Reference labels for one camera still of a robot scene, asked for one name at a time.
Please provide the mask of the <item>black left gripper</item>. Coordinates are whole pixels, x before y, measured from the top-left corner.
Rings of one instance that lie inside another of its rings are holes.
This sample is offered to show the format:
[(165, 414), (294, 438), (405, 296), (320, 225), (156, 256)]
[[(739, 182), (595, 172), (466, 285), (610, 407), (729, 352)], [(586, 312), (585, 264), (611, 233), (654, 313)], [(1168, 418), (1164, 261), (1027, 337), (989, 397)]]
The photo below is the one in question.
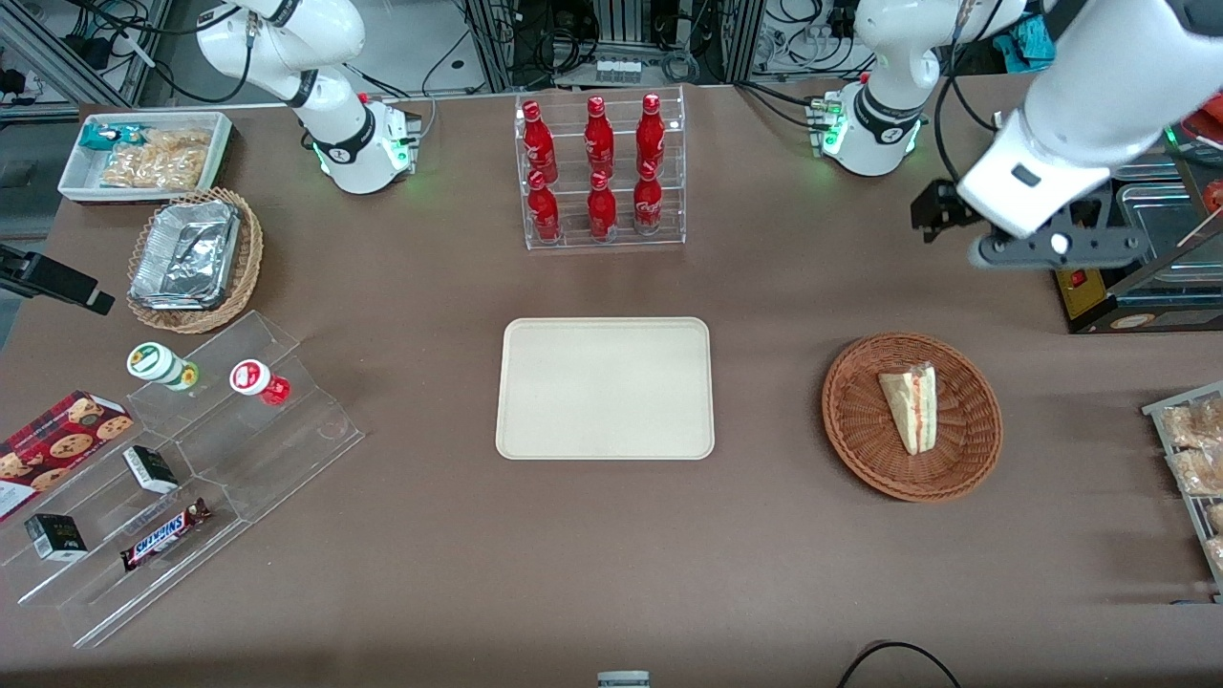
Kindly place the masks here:
[(912, 229), (923, 244), (933, 244), (949, 230), (982, 222), (983, 215), (966, 204), (951, 180), (933, 180), (912, 200)]

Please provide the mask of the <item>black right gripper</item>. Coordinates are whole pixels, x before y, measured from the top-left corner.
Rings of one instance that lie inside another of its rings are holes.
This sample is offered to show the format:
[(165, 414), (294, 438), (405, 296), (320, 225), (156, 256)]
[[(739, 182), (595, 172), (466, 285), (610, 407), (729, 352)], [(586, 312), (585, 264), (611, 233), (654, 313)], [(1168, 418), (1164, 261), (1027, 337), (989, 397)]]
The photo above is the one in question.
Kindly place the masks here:
[(95, 277), (70, 269), (35, 251), (1, 244), (1, 287), (26, 299), (48, 296), (106, 317), (114, 297), (97, 288)]

